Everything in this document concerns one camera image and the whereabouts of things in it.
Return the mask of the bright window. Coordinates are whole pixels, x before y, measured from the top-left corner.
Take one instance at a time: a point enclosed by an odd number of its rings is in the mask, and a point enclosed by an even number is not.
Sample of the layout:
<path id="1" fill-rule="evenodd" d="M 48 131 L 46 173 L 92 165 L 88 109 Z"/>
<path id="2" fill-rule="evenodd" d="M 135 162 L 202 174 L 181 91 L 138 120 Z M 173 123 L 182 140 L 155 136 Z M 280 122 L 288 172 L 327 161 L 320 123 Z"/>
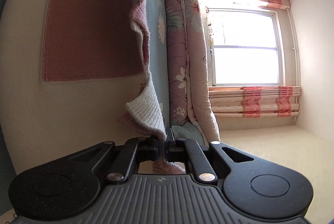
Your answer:
<path id="1" fill-rule="evenodd" d="M 214 86 L 271 86 L 284 83 L 281 32 L 276 12 L 206 9 Z"/>

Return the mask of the pink floral folded quilt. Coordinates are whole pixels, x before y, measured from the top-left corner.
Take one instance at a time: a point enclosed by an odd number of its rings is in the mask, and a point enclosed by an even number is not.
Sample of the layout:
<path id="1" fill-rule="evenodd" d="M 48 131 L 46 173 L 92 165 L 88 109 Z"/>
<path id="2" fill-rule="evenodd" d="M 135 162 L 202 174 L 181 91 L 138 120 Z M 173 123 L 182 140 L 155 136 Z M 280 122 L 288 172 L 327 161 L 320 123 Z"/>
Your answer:
<path id="1" fill-rule="evenodd" d="M 198 0 L 165 0 L 170 124 L 176 137 L 220 139 L 208 92 L 207 47 Z"/>

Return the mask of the pink and cream knit sweater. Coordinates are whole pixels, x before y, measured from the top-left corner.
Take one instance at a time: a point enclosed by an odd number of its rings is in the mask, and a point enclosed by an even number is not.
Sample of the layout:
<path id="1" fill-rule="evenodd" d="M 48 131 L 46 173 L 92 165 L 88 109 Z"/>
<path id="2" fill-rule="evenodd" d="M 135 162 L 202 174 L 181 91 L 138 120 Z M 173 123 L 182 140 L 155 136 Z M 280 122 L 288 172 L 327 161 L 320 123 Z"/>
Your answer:
<path id="1" fill-rule="evenodd" d="M 6 0 L 1 126 L 15 173 L 102 141 L 163 139 L 146 0 Z"/>

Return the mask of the blue floral bed sheet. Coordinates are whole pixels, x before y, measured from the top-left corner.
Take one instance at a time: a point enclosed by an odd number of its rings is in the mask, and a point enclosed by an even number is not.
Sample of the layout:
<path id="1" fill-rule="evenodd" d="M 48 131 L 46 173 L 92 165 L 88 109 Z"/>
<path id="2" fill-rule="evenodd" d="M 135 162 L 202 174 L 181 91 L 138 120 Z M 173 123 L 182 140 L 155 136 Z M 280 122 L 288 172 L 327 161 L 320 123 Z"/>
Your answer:
<path id="1" fill-rule="evenodd" d="M 167 135 L 170 128 L 170 103 L 165 0 L 146 0 L 146 12 L 149 30 L 149 71 L 157 98 L 161 130 Z"/>

